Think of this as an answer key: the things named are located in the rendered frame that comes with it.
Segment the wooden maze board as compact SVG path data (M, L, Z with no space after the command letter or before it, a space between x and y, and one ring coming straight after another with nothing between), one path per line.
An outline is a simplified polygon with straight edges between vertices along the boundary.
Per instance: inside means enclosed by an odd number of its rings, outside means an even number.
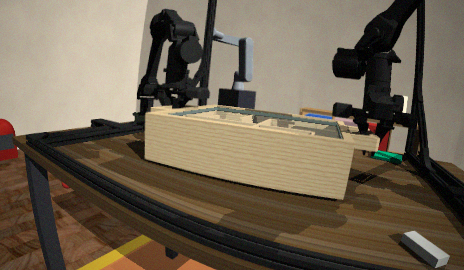
M343 121L287 113L222 105L157 106L145 113L145 159L343 200L354 149L378 151L380 138L370 129L367 135Z

